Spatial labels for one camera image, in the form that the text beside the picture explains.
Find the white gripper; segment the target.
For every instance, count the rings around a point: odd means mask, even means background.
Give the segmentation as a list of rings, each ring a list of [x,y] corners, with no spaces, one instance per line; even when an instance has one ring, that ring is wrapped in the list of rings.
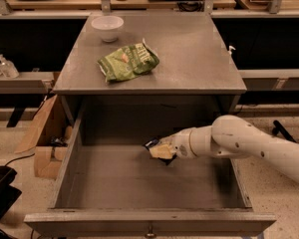
[[[161,139],[164,144],[158,144],[149,149],[154,158],[172,159],[175,155],[179,158],[193,158],[190,148],[191,128],[183,129],[175,134]]]

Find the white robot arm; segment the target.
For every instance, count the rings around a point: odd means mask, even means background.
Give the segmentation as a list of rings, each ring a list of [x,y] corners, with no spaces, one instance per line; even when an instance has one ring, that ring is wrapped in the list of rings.
[[[236,116],[217,118],[211,125],[190,127],[145,144],[153,158],[241,158],[256,156],[299,183],[299,143],[270,135]]]

